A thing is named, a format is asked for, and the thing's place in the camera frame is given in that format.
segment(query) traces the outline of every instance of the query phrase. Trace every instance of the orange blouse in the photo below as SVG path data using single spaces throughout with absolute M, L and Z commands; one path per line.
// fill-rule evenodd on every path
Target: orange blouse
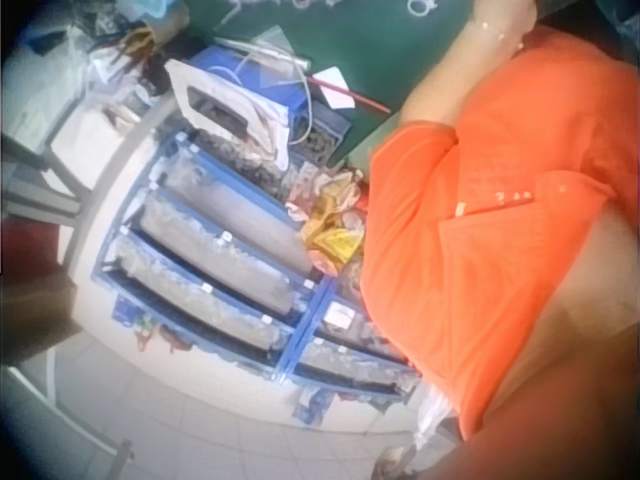
M 468 438 L 608 201 L 638 225 L 638 80 L 560 33 L 483 82 L 454 129 L 374 154 L 362 291 Z

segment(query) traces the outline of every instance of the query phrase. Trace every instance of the table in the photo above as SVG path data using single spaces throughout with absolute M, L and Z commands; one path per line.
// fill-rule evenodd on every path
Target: table
M 227 1 L 186 0 L 190 29 L 205 41 L 216 34 L 251 39 L 279 25 L 295 52 L 313 61 L 312 72 L 338 66 L 351 90 L 397 111 L 411 88 L 446 52 L 471 11 L 470 0 L 440 0 L 426 17 L 414 17 L 406 0 L 343 0 L 333 8 L 324 1 L 306 10 L 289 1 L 244 6 L 218 32 L 214 28 L 231 10 Z M 336 153 L 351 151 L 385 116 L 356 108 L 353 128 Z

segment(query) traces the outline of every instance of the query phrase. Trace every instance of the blue box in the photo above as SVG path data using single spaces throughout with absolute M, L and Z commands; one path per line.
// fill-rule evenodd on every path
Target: blue box
M 211 67 L 224 67 L 233 72 L 243 58 L 226 48 L 214 46 L 197 54 L 189 61 L 189 64 L 235 84 L 237 82 L 228 73 L 219 70 L 211 72 L 209 69 Z M 265 67 L 256 62 L 248 61 L 238 72 L 238 78 L 242 82 L 242 86 L 247 90 L 251 90 L 272 102 L 287 107 L 289 109 L 289 125 L 293 126 L 294 118 L 307 108 L 307 94 L 304 87 L 301 83 L 263 87 L 260 84 L 260 70 L 263 68 Z

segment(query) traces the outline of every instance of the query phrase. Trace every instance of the storage cabinet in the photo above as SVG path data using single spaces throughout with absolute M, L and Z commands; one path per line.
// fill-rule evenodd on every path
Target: storage cabinet
M 94 278 L 119 294 L 121 323 L 145 312 L 265 378 L 401 400 L 416 372 L 340 279 L 313 268 L 299 227 L 179 133 L 121 206 Z

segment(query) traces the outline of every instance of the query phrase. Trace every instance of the cable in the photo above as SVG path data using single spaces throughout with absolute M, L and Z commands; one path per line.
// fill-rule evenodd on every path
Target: cable
M 238 69 L 236 69 L 236 72 L 234 72 L 234 71 L 232 71 L 231 69 L 229 69 L 227 67 L 221 67 L 219 65 L 214 65 L 213 67 L 207 68 L 207 72 L 215 72 L 215 71 L 226 73 L 231 78 L 233 78 L 238 85 L 242 86 L 242 81 L 240 81 L 240 77 L 238 77 L 238 75 L 236 73 L 238 71 Z
M 288 57 L 285 60 L 288 60 L 289 62 L 291 62 L 293 67 L 296 69 L 296 72 L 298 73 L 298 76 L 300 77 L 300 80 L 302 81 L 302 84 L 304 86 L 304 91 L 307 94 L 307 108 L 308 108 L 308 116 L 309 116 L 309 122 L 308 122 L 309 124 L 307 125 L 307 130 L 299 138 L 297 138 L 296 140 L 289 141 L 289 145 L 299 145 L 299 144 L 301 144 L 302 142 L 304 142 L 307 139 L 307 137 L 311 133 L 311 129 L 313 128 L 313 109 L 311 108 L 311 90 L 309 89 L 309 80 L 307 79 L 307 76 L 302 71 L 302 68 L 300 67 L 300 65 L 298 65 L 298 63 L 293 58 L 293 55 L 291 55 L 286 50 L 282 50 L 282 49 L 274 47 L 272 45 L 269 45 L 269 48 L 272 49 L 272 50 L 275 50 L 275 51 L 279 51 L 280 53 L 283 53 Z M 228 68 L 225 68 L 225 67 L 219 67 L 219 68 L 222 68 L 222 69 L 228 71 L 229 73 L 233 73 L 234 76 L 237 78 L 238 84 L 240 86 L 242 86 L 242 82 L 238 78 L 238 73 L 240 72 L 240 70 L 242 68 L 244 68 L 244 66 L 251 59 L 251 57 L 254 55 L 254 53 L 255 52 L 248 53 L 242 59 L 242 61 L 236 66 L 236 68 L 235 68 L 235 70 L 233 72 L 231 72 L 231 70 L 229 70 Z
M 328 88 L 329 90 L 333 90 L 334 92 L 338 92 L 343 95 L 346 95 L 347 97 L 351 97 L 360 103 L 369 105 L 370 107 L 373 107 L 376 110 L 379 110 L 382 113 L 386 113 L 387 115 L 391 114 L 391 109 L 389 107 L 385 107 L 381 103 L 378 103 L 375 100 L 371 100 L 370 98 L 367 98 L 358 93 L 352 92 L 351 90 L 345 90 L 344 88 L 340 88 L 337 85 L 333 85 L 332 83 L 325 82 L 324 80 L 319 80 L 314 77 L 307 77 L 307 80 L 309 81 L 309 83 L 313 83 L 315 85 L 318 85 L 319 87 Z
M 298 75 L 300 75 L 300 78 L 302 79 L 302 83 L 304 85 L 304 91 L 307 94 L 307 108 L 309 109 L 309 114 L 308 114 L 309 121 L 307 125 L 307 130 L 302 134 L 300 138 L 289 142 L 289 145 L 299 145 L 300 143 L 304 142 L 307 139 L 307 137 L 311 133 L 311 129 L 313 128 L 313 108 L 311 108 L 311 90 L 309 90 L 309 80 L 307 79 L 307 76 L 302 71 L 302 68 L 300 68 L 300 65 L 298 65 L 296 62 L 291 62 L 291 63 L 293 64 L 295 69 L 298 71 Z

